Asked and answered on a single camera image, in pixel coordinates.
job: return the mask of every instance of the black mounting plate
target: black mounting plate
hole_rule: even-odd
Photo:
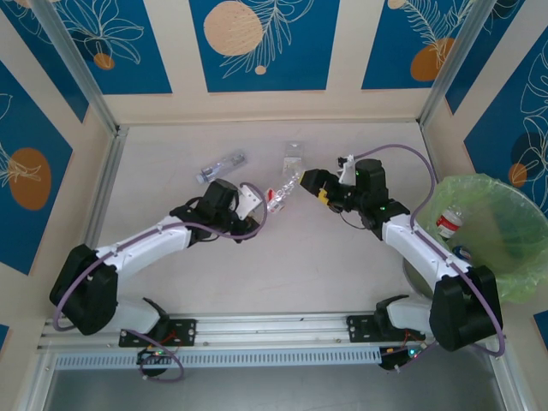
[[[348,326],[348,335],[351,343],[385,343],[385,342],[403,342],[405,340],[405,330],[392,329],[381,333],[380,328],[375,323],[373,314],[370,315],[350,315],[346,318]],[[421,341],[425,336],[418,331],[409,330]]]
[[[167,326],[167,333],[158,339],[158,342],[162,343],[164,347],[193,347],[194,339],[196,337],[196,323],[195,319],[170,319]],[[175,336],[169,340],[167,339],[172,332],[175,332]],[[134,336],[130,332],[122,330],[120,332],[120,340],[118,346],[122,348],[144,348],[151,345],[145,340]]]

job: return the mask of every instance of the robotic arm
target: robotic arm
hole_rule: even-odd
[[[236,242],[253,237],[259,224],[248,214],[261,202],[246,185],[237,188],[216,180],[203,197],[191,199],[155,226],[125,241],[96,250],[84,244],[74,248],[50,293],[50,301],[62,305],[63,314],[85,336],[101,330],[135,330],[161,341],[170,331],[168,315],[148,299],[122,298],[118,295],[119,283],[169,253],[211,241],[211,230],[229,233]],[[77,283],[92,265],[96,268]],[[75,283],[77,287],[65,297]]]
[[[495,334],[495,327],[477,296],[462,280],[466,273],[494,312],[502,328],[495,277],[487,267],[471,267],[441,247],[418,224],[409,210],[391,199],[380,161],[339,158],[342,174],[309,170],[301,185],[333,212],[357,211],[366,229],[397,250],[434,290],[433,300],[398,295],[377,305],[375,323],[381,334],[417,330],[433,335],[449,351]]]

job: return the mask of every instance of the white table surface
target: white table surface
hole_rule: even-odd
[[[426,153],[419,127],[407,123],[246,122],[139,126],[129,131],[99,245],[154,225],[202,195],[200,168],[242,148],[248,164],[226,177],[261,189],[281,178],[285,142],[304,143],[307,168],[337,170],[337,157],[387,143]],[[383,161],[390,196],[414,209],[429,179],[412,153],[389,149]],[[348,220],[359,224],[356,213]],[[120,285],[170,313],[296,313],[372,310],[408,293],[402,257],[372,233],[341,218],[299,188],[261,233],[238,245],[219,239],[171,254]]]

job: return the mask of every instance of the trash bin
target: trash bin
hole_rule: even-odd
[[[436,222],[450,207],[462,211],[463,225],[446,242]],[[483,174],[447,177],[417,220],[448,250],[464,246],[473,266],[489,267],[501,302],[526,301],[548,278],[548,219],[524,193],[499,180]],[[408,278],[428,295],[416,273],[408,271]]]

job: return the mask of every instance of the clear plastic bottle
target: clear plastic bottle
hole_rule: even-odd
[[[463,219],[461,208],[457,205],[450,205],[436,222],[439,235],[448,241],[461,228]]]
[[[286,170],[285,177],[280,183],[279,189],[274,190],[273,188],[269,188],[266,192],[266,200],[268,201],[266,208],[268,212],[276,214],[285,207],[286,199],[295,187],[299,185],[303,173],[304,168],[302,164],[296,164],[290,170]]]
[[[196,180],[200,184],[212,182],[217,178],[221,178],[230,173],[230,171],[242,167],[247,162],[246,155],[243,150],[236,150],[230,155],[221,158],[216,163],[205,167],[199,174],[196,175]]]

